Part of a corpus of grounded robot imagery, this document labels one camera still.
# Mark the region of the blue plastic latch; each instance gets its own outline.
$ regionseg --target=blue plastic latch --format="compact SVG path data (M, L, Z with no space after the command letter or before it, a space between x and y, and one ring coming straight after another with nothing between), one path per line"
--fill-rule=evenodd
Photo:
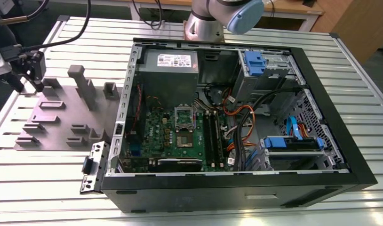
M265 147L265 148L269 148L269 147L270 147L270 141L269 141L268 138L264 139L264 147Z
M318 148L322 149L324 148L324 141L321 138L317 138L317 144L318 144Z
M265 70L265 59L261 57L261 53L256 51L245 51L244 59L249 76L261 76Z
M272 147L286 147L285 140L282 137L270 137L269 141Z
M286 147L285 140L282 137L268 137L264 139L265 148L269 147Z

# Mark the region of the sticker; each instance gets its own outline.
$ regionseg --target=sticker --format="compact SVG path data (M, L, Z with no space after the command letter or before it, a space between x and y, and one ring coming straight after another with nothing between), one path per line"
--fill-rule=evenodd
M190 55L158 54L157 67L192 67Z
M228 158L228 165L234 165L234 159L233 158Z
M234 98L229 95L228 96L228 100L233 103L234 102Z

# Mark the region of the ram slot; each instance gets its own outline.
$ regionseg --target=ram slot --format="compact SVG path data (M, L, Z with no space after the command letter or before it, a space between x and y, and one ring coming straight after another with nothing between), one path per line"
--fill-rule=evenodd
M212 154L210 125L209 125L208 113L205 113L202 117L202 135L204 135L205 162L206 165L210 166L210 163L213 163L213 154Z
M213 112L213 114L209 115L209 125L210 125L210 138L212 138L212 152L213 152L213 161L214 161L214 165L218 166L220 163L220 159L218 159L218 152L220 149L217 147L218 144L218 136L217 136L217 132L216 132L216 112Z

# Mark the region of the open computer tower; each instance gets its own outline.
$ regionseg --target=open computer tower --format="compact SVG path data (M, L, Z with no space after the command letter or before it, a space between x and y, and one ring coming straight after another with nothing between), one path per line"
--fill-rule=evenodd
M305 207L376 184L302 49L184 40L134 39L82 172L122 212Z

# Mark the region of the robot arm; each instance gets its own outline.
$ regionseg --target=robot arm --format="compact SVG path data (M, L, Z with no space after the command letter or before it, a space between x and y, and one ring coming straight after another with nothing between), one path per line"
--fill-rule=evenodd
M222 26L233 34L244 34L264 12L261 0L194 0L185 24L185 39L222 41Z

